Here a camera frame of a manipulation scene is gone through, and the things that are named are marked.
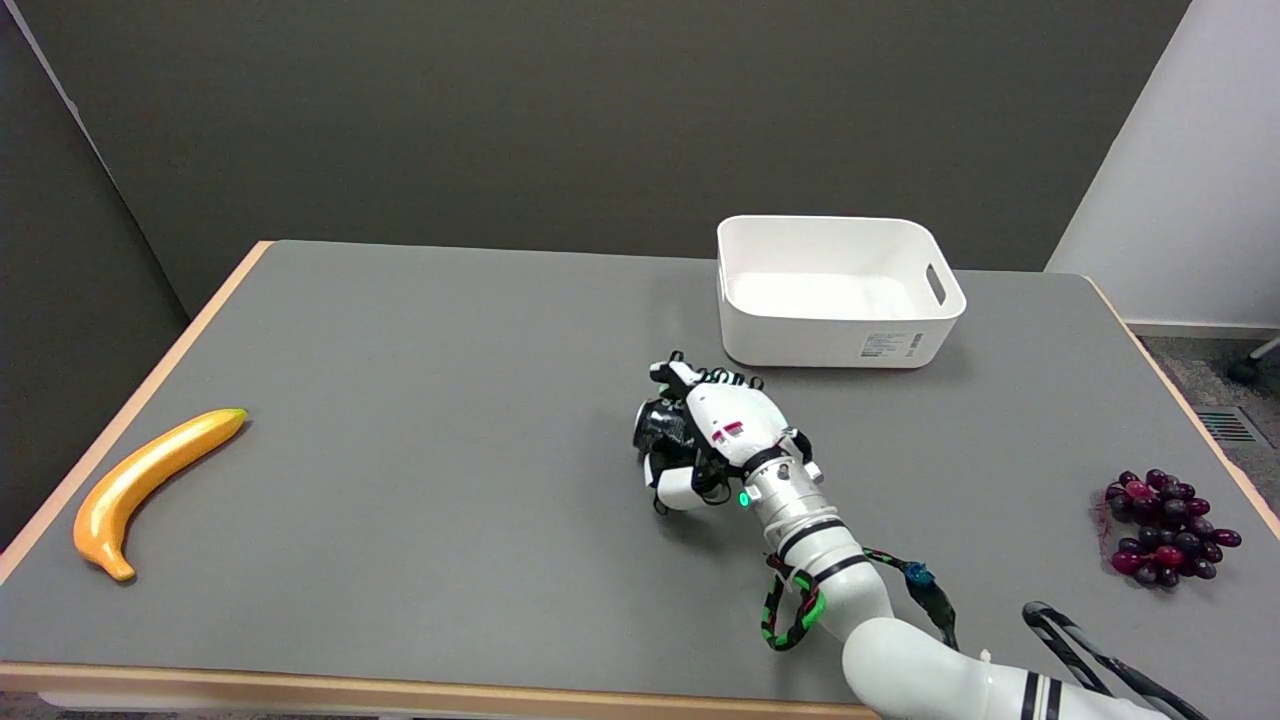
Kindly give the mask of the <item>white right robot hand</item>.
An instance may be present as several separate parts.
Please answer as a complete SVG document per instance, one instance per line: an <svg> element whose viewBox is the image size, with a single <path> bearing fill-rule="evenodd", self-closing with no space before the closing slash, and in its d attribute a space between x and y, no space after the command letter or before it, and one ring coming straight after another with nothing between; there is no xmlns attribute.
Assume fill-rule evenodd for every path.
<svg viewBox="0 0 1280 720"><path fill-rule="evenodd" d="M758 375L696 368L675 350L649 368L658 395L639 410L632 445L660 515L735 502L750 509L801 482L819 486L809 437Z"/></svg>

